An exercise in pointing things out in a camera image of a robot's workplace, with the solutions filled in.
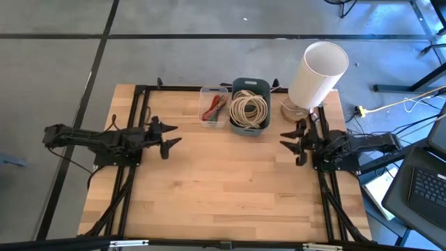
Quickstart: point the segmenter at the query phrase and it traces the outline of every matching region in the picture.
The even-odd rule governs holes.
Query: laptop keyboard
[[[415,168],[413,178],[413,194],[446,208],[446,177]]]

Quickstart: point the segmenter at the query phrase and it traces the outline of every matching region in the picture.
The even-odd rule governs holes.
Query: black chair leg
[[[344,7],[345,7],[345,4],[343,3],[343,4],[342,4],[342,7],[341,7],[341,18],[344,18],[345,16],[347,16],[347,15],[350,13],[350,10],[353,9],[353,7],[355,7],[355,4],[356,4],[356,3],[357,3],[357,0],[355,0],[355,1],[352,3],[352,5],[350,6],[350,8],[347,10],[346,13],[344,13]]]

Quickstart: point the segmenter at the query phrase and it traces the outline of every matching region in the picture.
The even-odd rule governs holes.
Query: gray plastic bin
[[[268,106],[268,114],[266,116],[265,121],[263,121],[259,129],[246,129],[241,128],[238,125],[236,125],[232,119],[230,119],[231,122],[231,129],[234,133],[238,135],[244,135],[244,136],[259,136],[263,130],[265,130],[270,125],[270,119],[271,119],[271,93],[270,93],[270,85],[267,83],[267,81],[262,79],[252,79],[252,78],[245,78],[241,77],[234,82],[232,82],[232,95],[231,97],[234,97],[234,94],[236,94],[238,91],[241,90],[249,90],[254,92],[257,95],[262,95],[263,99],[266,101],[266,105]]]

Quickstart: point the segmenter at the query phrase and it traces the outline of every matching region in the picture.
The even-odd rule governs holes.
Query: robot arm
[[[177,129],[176,126],[165,125],[157,116],[152,118],[148,130],[144,128],[126,128],[115,131],[95,132],[74,129],[63,124],[45,128],[43,143],[52,149],[67,145],[87,146],[96,154],[95,165],[126,165],[125,159],[131,160],[141,150],[151,146],[160,146],[163,159],[169,157],[169,149],[181,138],[162,140],[162,133]]]

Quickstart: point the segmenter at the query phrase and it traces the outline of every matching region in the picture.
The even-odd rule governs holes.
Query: clear plastic container
[[[218,114],[217,121],[203,121],[203,114],[210,108],[212,101],[216,95],[226,96],[226,104],[221,108]],[[199,111],[198,120],[201,125],[209,128],[222,128],[226,121],[228,120],[228,106],[230,98],[228,94],[228,89],[224,87],[202,87],[200,89],[200,101],[199,101]]]

